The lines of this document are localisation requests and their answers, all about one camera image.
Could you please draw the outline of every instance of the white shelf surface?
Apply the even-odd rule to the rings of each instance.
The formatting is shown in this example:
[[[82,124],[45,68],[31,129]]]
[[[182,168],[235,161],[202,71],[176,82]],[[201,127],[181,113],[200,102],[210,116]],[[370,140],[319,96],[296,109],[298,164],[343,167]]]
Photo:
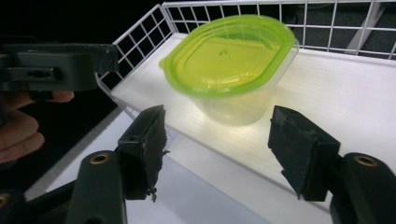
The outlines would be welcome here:
[[[286,188],[267,146],[274,105],[295,109],[339,140],[341,155],[366,153],[396,170],[396,62],[301,49],[257,122],[229,126],[207,117],[172,89],[159,62],[185,35],[175,34],[115,88],[131,108],[164,105],[166,124]]]
[[[136,110],[164,105],[170,143],[158,201],[127,202],[129,223],[332,223],[325,203],[298,201],[267,147],[274,105],[295,109],[342,143],[396,171],[396,62],[301,49],[254,124],[226,126],[174,91],[158,66],[184,35],[174,35],[113,92]],[[133,120],[120,113],[58,175],[48,190],[77,177],[79,162],[111,150]]]

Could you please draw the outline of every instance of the black background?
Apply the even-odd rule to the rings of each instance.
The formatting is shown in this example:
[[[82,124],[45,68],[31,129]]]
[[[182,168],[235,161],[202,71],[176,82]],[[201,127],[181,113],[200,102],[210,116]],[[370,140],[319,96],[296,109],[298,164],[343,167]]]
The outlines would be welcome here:
[[[0,35],[41,41],[111,44],[160,1],[0,0]],[[46,137],[38,151],[0,174],[0,189],[27,190],[116,105],[99,89],[75,92],[67,104],[36,103],[22,109]]]

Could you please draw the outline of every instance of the black mechanical part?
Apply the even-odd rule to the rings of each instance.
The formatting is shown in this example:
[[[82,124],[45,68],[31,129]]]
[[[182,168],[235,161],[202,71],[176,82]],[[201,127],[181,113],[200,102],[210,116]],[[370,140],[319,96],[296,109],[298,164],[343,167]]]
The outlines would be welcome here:
[[[348,153],[340,172],[360,224],[396,223],[396,177],[384,162]]]
[[[26,89],[34,101],[52,99],[52,91],[89,91],[94,73],[119,70],[115,45],[3,44],[0,46],[0,91]],[[0,102],[0,127],[7,114]],[[0,164],[0,171],[17,161]]]
[[[24,224],[32,221],[22,192],[16,189],[0,190],[0,223]]]
[[[143,110],[114,151],[84,158],[78,178],[26,202],[15,189],[0,191],[0,223],[126,223],[125,199],[153,194],[166,145],[163,105]]]
[[[163,155],[166,154],[163,151],[166,146],[164,119],[163,105],[148,108],[137,116],[119,140],[115,151],[120,156],[125,197],[128,200],[144,200],[152,194],[155,202],[155,184],[163,167]]]
[[[283,167],[282,175],[306,201],[323,202],[328,167],[340,143],[299,112],[276,105],[268,147]]]
[[[276,105],[268,142],[297,195],[332,193],[334,224],[396,223],[396,176],[377,158],[337,155],[340,143],[299,112]]]
[[[126,223],[120,165],[114,151],[82,160],[65,224]]]

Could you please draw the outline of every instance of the plastic food container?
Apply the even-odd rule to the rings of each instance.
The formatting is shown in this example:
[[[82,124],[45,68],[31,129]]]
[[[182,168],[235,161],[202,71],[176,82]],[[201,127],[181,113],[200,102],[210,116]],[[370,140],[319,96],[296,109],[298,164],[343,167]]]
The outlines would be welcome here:
[[[241,15],[204,24],[160,62],[170,85],[209,117],[227,124],[259,119],[298,51],[293,32],[264,16]]]

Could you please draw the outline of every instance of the wire grid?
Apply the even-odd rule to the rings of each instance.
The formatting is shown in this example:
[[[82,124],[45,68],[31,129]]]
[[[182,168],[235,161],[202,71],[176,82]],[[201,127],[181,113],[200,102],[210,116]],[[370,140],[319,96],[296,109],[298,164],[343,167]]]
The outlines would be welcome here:
[[[111,90],[172,34],[189,34],[200,25],[232,15],[257,14],[284,22],[302,49],[396,60],[396,1],[256,0],[169,2],[157,5],[113,44],[120,71],[97,74],[99,87]],[[119,104],[131,113],[132,109]]]

